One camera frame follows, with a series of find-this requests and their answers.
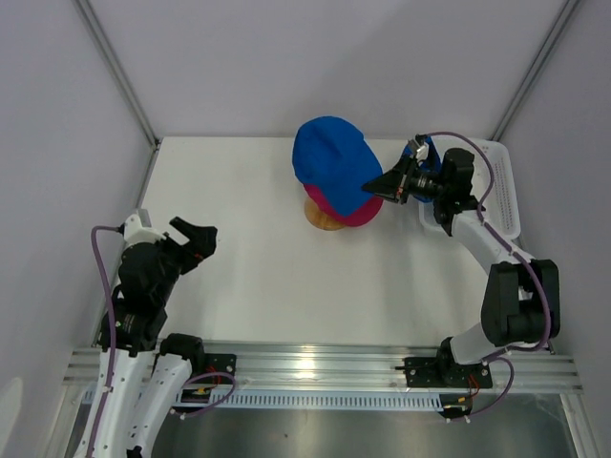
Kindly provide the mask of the blue cap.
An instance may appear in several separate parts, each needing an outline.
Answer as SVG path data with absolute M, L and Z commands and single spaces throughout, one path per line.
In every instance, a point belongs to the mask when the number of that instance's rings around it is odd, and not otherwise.
M 313 118 L 298 129 L 292 165 L 296 178 L 303 185 L 317 187 L 342 217 L 373 198 L 363 186 L 383 174 L 363 133 L 349 121 L 331 115 Z
M 432 137 L 430 135 L 425 136 L 427 137 L 426 141 L 429 145 L 429 155 L 427 159 L 425 159 L 423 162 L 417 162 L 414 160 L 407 151 L 407 145 L 405 146 L 401 156 L 402 159 L 409 159 L 411 161 L 411 164 L 413 164 L 412 169 L 414 170 L 412 175 L 415 177 L 436 175 L 441 170 L 441 158 L 437 152 Z

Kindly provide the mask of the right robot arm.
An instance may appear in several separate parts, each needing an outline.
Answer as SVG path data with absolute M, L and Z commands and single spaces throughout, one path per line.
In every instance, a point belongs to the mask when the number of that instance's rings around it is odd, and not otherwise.
M 434 356 L 407 357 L 400 365 L 409 388 L 489 388 L 488 364 L 511 351 L 538 351 L 559 332 L 558 267 L 531 257 L 496 231 L 473 194 L 473 175 L 474 154 L 451 148 L 438 171 L 423 170 L 415 155 L 404 154 L 362 187 L 393 203 L 429 198 L 435 221 L 488 276 L 479 322 L 445 339 Z

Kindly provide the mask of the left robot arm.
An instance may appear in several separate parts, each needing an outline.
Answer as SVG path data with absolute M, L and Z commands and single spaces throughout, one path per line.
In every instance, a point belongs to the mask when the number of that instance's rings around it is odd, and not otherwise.
M 170 224 L 185 236 L 184 243 L 154 229 L 143 209 L 110 229 L 123 237 L 125 247 L 117 285 L 110 284 L 103 266 L 98 268 L 106 314 L 97 338 L 95 396 L 78 457 L 150 456 L 179 389 L 205 373 L 200 338 L 159 334 L 174 286 L 215 253 L 218 230 L 179 217 Z

